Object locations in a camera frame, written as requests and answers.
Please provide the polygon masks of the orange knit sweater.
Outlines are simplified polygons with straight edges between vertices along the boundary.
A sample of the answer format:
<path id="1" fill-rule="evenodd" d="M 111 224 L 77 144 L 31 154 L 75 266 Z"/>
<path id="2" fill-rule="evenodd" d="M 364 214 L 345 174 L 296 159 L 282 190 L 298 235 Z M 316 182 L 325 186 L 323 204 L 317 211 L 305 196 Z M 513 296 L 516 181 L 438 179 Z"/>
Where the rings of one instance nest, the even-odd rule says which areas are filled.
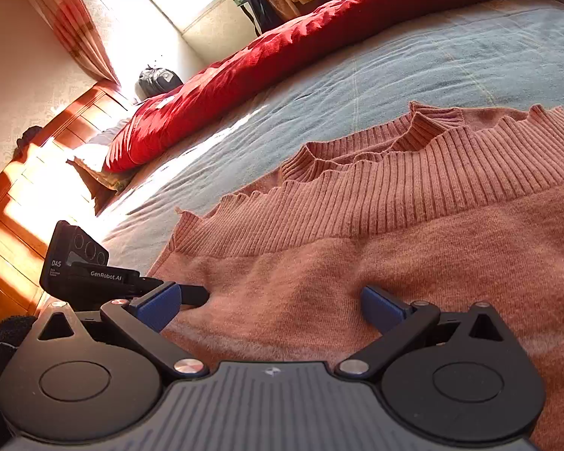
<path id="1" fill-rule="evenodd" d="M 376 337 L 368 284 L 445 310 L 486 300 L 547 391 L 534 439 L 564 450 L 564 109 L 437 108 L 330 142 L 182 212 L 149 273 L 209 290 L 165 336 L 223 359 L 337 363 Z"/>

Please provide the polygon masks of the wooden headboard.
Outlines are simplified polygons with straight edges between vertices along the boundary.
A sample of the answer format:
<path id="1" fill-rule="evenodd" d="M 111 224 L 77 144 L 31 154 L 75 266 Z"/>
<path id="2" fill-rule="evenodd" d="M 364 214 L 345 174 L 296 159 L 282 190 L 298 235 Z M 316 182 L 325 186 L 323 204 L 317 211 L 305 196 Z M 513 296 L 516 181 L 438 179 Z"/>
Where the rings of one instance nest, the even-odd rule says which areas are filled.
<path id="1" fill-rule="evenodd" d="M 88 227 L 114 198 L 73 158 L 130 108 L 114 83 L 96 83 L 0 173 L 0 320 L 33 315 L 47 300 L 39 277 L 56 223 Z"/>

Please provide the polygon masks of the beige pillow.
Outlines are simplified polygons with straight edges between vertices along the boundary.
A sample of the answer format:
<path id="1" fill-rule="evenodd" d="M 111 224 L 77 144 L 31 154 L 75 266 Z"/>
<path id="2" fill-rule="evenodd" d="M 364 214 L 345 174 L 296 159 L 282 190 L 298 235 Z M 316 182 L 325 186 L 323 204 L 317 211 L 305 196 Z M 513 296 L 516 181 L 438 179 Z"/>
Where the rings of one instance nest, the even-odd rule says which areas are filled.
<path id="1" fill-rule="evenodd" d="M 129 122 L 120 120 L 75 149 L 66 160 L 79 174 L 94 201 L 94 215 L 98 216 L 117 194 L 121 194 L 136 174 L 136 169 L 114 173 L 107 169 L 106 159 L 111 142 Z"/>

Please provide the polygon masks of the red duvet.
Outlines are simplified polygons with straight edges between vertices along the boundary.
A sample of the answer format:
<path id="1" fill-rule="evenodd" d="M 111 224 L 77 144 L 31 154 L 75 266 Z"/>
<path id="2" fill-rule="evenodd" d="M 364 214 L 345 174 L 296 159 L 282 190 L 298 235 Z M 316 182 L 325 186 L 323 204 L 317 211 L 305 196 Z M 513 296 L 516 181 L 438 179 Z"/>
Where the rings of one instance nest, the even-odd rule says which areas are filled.
<path id="1" fill-rule="evenodd" d="M 176 90 L 145 100 L 109 146 L 105 166 L 122 173 L 153 161 L 282 79 L 398 23 L 489 0 L 331 0 L 254 39 L 192 76 Z"/>

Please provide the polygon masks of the black backpack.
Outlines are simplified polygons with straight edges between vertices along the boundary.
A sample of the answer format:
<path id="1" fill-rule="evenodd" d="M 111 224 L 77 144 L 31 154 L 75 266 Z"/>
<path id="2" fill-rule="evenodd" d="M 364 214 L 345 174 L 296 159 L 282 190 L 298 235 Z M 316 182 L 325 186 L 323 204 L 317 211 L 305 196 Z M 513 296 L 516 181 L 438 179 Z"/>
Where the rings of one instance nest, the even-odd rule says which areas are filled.
<path id="1" fill-rule="evenodd" d="M 170 69 L 147 66 L 140 72 L 137 84 L 142 96 L 147 99 L 176 90 L 183 85 L 183 82 Z"/>

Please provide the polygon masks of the pink curtain left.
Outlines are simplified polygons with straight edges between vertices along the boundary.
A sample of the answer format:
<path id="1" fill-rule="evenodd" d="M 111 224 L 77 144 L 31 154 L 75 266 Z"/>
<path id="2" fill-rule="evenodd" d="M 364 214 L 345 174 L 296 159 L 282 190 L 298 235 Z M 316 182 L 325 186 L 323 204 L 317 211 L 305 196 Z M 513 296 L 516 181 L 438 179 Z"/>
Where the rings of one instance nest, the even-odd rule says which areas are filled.
<path id="1" fill-rule="evenodd" d="M 93 79 L 119 83 L 83 0 L 33 0 L 58 41 Z"/>

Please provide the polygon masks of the blue plaid bed sheet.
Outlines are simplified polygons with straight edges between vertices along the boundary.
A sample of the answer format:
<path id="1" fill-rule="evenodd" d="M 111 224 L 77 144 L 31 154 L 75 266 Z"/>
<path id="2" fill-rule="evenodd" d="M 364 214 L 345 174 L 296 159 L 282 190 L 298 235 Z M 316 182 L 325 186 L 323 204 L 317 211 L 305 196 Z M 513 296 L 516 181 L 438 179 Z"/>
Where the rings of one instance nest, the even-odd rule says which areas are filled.
<path id="1" fill-rule="evenodd" d="M 306 142 L 438 107 L 564 107 L 564 4 L 494 0 L 436 13 L 330 55 L 144 165 L 105 214 L 111 265 L 149 271 L 182 211 L 274 170 Z"/>

